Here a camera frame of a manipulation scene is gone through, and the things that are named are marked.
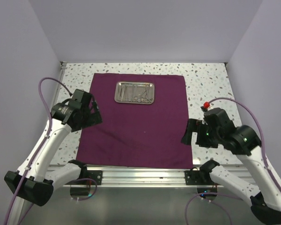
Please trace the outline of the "thin steel tweezers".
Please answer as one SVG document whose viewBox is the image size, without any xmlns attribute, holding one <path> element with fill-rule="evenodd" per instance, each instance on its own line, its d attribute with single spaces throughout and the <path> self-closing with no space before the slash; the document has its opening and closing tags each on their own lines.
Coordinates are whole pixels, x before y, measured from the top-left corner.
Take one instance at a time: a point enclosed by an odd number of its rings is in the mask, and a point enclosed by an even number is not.
<svg viewBox="0 0 281 225">
<path fill-rule="evenodd" d="M 126 85 L 126 90 L 125 90 L 125 101 L 131 102 L 133 97 L 132 93 L 132 85 Z"/>
<path fill-rule="evenodd" d="M 120 101 L 123 102 L 124 101 L 124 97 L 125 97 L 125 91 L 126 91 L 126 85 L 121 85 L 121 92 L 120 92 Z"/>
</svg>

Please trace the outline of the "purple cloth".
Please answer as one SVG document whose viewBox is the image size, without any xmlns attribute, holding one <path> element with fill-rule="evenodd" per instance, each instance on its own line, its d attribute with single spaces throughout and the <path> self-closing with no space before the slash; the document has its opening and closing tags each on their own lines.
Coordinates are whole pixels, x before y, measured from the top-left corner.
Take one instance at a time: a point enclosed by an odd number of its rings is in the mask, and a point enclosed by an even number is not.
<svg viewBox="0 0 281 225">
<path fill-rule="evenodd" d="M 150 105 L 117 103 L 118 82 L 150 82 Z M 77 160 L 92 165 L 190 169 L 192 149 L 181 143 L 188 121 L 181 75 L 94 74 L 94 95 L 102 123 L 81 132 Z"/>
</svg>

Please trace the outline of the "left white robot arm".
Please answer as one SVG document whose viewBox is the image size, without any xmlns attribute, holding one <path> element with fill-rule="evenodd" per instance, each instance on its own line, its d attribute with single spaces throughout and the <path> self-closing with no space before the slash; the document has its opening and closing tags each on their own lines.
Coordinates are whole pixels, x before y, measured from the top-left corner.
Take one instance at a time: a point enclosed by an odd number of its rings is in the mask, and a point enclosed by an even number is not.
<svg viewBox="0 0 281 225">
<path fill-rule="evenodd" d="M 52 107 L 42 136 L 18 169 L 4 177 L 17 197 L 38 206 L 45 205 L 53 192 L 69 182 L 96 184 L 85 163 L 70 160 L 60 169 L 48 172 L 60 144 L 70 134 L 102 123 L 97 102 L 91 93 L 76 89 L 71 96 Z"/>
</svg>

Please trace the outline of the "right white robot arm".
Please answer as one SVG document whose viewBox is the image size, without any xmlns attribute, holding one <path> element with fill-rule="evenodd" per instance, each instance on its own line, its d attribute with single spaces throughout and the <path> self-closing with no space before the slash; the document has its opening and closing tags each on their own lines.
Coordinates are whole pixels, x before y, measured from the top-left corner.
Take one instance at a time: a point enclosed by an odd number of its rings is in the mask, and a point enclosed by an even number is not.
<svg viewBox="0 0 281 225">
<path fill-rule="evenodd" d="M 193 133 L 196 145 L 217 148 L 222 145 L 240 160 L 255 184 L 233 175 L 213 159 L 199 169 L 185 171 L 186 185 L 221 185 L 246 202 L 253 215 L 265 225 L 281 225 L 281 179 L 262 151 L 259 135 L 247 125 L 236 127 L 225 110 L 205 110 L 204 119 L 189 119 L 181 142 L 190 145 Z"/>
</svg>

